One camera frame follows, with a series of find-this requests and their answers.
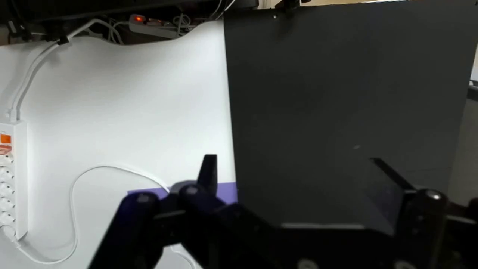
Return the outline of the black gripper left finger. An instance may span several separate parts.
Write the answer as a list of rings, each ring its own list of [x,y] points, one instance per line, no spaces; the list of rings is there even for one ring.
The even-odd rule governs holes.
[[[216,192],[218,188],[218,162],[215,153],[206,153],[203,156],[197,183],[210,192]]]

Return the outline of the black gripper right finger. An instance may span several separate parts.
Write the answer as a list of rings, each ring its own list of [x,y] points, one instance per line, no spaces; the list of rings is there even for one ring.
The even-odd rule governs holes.
[[[401,206],[415,192],[415,186],[382,158],[371,156],[368,164],[364,194],[382,221],[380,229],[392,234]]]

